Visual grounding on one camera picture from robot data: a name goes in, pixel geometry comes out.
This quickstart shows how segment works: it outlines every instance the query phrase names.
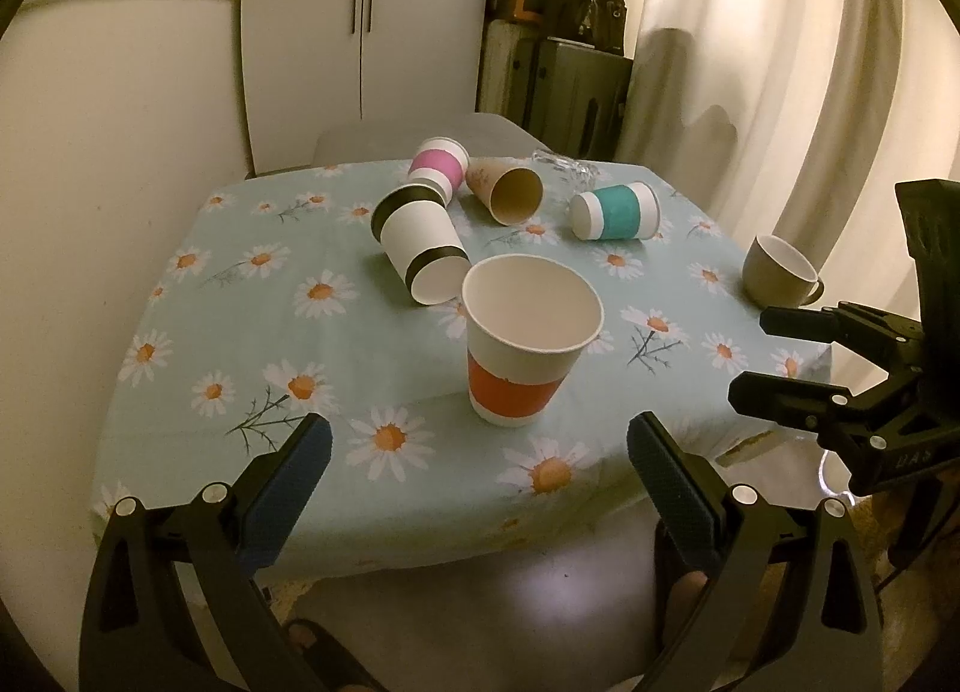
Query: light blue tablecloth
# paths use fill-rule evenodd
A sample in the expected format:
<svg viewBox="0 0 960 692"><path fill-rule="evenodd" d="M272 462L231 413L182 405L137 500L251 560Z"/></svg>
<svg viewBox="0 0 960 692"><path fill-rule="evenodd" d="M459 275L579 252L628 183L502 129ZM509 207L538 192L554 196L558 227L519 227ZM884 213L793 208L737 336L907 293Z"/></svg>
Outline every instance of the light blue tablecloth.
<svg viewBox="0 0 960 692"><path fill-rule="evenodd" d="M750 369L829 377L829 349L768 337L738 289L741 250L644 168L661 199L654 240L582 243L569 191L544 173L541 210L499 227L464 187L450 206L467 253L539 253L592 282L606 325L537 424L482 422L467 397L456 301L414 304L370 233L409 162L285 173L210 195L157 282L119 371L93 485L103 517L231 482L308 411L333 458L280 557L285 575L344 575L516 547L640 496L631 417L653 410L681 446L716 457L768 428L728 406Z"/></svg>

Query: curtain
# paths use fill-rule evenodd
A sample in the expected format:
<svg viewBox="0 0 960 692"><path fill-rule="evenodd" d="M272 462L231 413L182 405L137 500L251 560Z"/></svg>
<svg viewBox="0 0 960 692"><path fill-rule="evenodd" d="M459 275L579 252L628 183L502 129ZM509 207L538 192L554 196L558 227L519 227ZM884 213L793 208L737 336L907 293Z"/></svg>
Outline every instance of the curtain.
<svg viewBox="0 0 960 692"><path fill-rule="evenodd" d="M742 248L793 243L822 304L918 318L894 183L960 179L960 34L939 1L626 1L616 160L654 170ZM837 383L881 377L835 350Z"/></svg>

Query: wall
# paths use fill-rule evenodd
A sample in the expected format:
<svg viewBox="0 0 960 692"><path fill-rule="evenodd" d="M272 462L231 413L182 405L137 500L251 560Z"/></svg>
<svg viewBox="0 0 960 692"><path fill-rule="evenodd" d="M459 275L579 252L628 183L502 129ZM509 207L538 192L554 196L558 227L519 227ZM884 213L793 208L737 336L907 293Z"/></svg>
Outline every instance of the wall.
<svg viewBox="0 0 960 692"><path fill-rule="evenodd" d="M147 293L251 169L233 0L63 0L0 39L0 597L68 689L100 426Z"/></svg>

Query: teal band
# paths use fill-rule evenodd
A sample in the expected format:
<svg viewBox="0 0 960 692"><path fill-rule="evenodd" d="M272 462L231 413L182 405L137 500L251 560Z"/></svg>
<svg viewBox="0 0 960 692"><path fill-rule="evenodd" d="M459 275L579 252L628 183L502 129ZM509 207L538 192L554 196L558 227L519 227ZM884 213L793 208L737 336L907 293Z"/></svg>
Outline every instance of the teal band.
<svg viewBox="0 0 960 692"><path fill-rule="evenodd" d="M629 240L640 231L640 202L634 190L627 186L594 189L603 208L601 240Z"/></svg>

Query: white cabinet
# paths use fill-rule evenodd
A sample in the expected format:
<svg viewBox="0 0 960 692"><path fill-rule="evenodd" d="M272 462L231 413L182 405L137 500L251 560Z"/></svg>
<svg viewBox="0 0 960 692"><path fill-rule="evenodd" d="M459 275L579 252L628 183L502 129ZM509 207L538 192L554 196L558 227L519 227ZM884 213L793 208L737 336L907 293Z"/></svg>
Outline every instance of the white cabinet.
<svg viewBox="0 0 960 692"><path fill-rule="evenodd" d="M472 112L484 0L240 0L258 173L307 164L360 118Z"/></svg>

